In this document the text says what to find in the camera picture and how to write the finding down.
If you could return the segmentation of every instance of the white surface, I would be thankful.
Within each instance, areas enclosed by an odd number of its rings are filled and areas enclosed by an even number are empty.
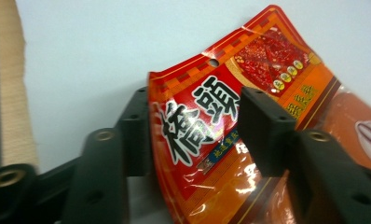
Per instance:
[[[148,71],[202,52],[272,3],[371,105],[371,0],[17,0],[41,171],[76,157],[88,133],[112,127]]]

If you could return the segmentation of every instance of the metal screw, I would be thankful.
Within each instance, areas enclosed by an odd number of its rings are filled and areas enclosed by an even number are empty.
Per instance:
[[[95,139],[97,141],[107,141],[110,140],[114,137],[114,133],[108,132],[108,131],[103,131],[95,134]]]
[[[7,170],[0,173],[0,188],[13,185],[25,176],[25,171],[23,170]]]
[[[328,142],[330,140],[329,137],[326,134],[324,134],[324,133],[310,132],[309,133],[309,136],[313,140],[319,141],[319,142]]]

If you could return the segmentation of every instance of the hang hole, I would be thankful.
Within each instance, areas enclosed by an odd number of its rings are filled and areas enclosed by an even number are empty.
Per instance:
[[[94,205],[98,202],[100,202],[103,198],[104,194],[100,190],[94,190],[86,195],[85,197],[85,203],[89,205]]]
[[[209,65],[211,67],[218,67],[218,65],[220,65],[220,63],[216,59],[210,59],[209,60]]]
[[[362,204],[365,204],[365,205],[371,204],[371,199],[368,196],[366,196],[366,195],[364,195],[360,192],[353,193],[351,195],[351,197],[357,203],[362,203]]]

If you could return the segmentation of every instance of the circular logo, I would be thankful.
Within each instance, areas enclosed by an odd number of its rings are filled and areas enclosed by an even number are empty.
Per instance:
[[[279,91],[284,90],[284,83],[280,80],[274,80],[273,81],[273,86],[278,89]]]
[[[302,64],[302,62],[300,62],[299,60],[295,60],[293,62],[293,65],[297,68],[297,69],[302,69],[304,67],[304,64]]]
[[[281,73],[281,80],[285,82],[290,82],[291,81],[291,76],[288,75],[287,73]]]
[[[287,72],[290,73],[291,76],[296,76],[296,74],[298,74],[298,71],[296,71],[296,68],[293,66],[288,66]]]

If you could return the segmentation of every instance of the orange packaging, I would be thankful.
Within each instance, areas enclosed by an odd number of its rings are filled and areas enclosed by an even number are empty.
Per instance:
[[[339,91],[322,118],[322,129],[357,163],[371,169],[371,108],[357,96]]]
[[[265,8],[201,54],[150,73],[154,161],[175,223],[295,223],[286,178],[263,178],[237,132],[243,86],[265,91],[298,130],[344,133],[328,124],[346,110],[329,105],[339,81],[279,7]],[[371,145],[371,124],[356,126]]]

